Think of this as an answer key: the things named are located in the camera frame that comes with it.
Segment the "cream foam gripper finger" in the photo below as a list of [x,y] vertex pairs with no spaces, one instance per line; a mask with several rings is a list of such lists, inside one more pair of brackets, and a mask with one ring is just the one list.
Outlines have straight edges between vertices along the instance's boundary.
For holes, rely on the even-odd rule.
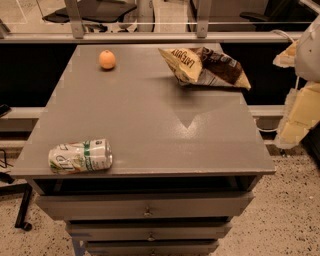
[[274,58],[273,64],[282,68],[294,67],[297,46],[298,40],[292,42],[284,51]]
[[291,149],[319,122],[320,84],[309,81],[300,90],[292,88],[285,100],[274,144],[280,149]]

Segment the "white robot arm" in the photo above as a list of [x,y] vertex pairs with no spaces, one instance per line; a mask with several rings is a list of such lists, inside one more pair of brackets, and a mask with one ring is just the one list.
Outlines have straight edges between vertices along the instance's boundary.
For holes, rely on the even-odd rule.
[[291,149],[320,122],[320,16],[297,40],[273,60],[273,64],[293,67],[297,76],[280,120],[274,144]]

